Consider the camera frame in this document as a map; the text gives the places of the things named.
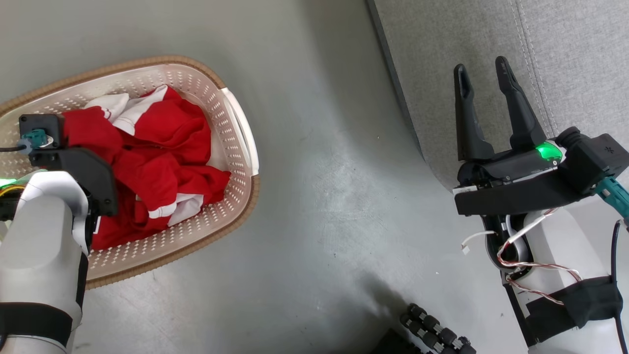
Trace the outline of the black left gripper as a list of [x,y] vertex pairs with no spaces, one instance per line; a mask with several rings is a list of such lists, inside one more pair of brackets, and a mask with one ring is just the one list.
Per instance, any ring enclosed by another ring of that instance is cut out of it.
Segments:
[[2,179],[0,186],[0,220],[13,220],[25,189],[17,179]]

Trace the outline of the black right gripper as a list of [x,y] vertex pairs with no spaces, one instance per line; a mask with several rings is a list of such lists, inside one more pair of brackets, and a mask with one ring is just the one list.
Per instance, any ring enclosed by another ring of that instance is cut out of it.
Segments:
[[498,56],[495,67],[512,126],[512,150],[494,155],[476,116],[469,74],[465,65],[459,63],[454,68],[457,154],[459,161],[466,162],[458,171],[458,189],[480,190],[531,179],[555,170],[565,159],[564,148],[554,141],[546,141],[544,130],[507,58]]

